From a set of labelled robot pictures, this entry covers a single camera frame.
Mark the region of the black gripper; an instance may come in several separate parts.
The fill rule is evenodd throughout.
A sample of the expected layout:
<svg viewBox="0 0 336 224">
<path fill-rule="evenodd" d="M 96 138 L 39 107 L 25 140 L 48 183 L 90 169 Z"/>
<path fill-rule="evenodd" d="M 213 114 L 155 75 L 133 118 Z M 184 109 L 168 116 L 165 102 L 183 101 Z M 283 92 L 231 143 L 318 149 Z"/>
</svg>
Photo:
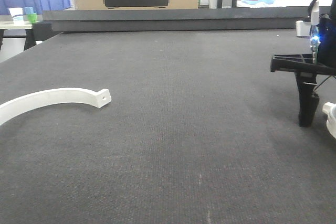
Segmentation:
<svg viewBox="0 0 336 224">
<path fill-rule="evenodd" d="M 271 72 L 295 72 L 299 94 L 299 126 L 311 126 L 319 104 L 319 96 L 314 91 L 317 86 L 316 74 L 335 75 L 335 19 L 324 14 L 320 16 L 317 28 L 318 34 L 311 37 L 317 42 L 317 48 L 313 48 L 311 53 L 274 54 L 270 62 Z"/>
</svg>

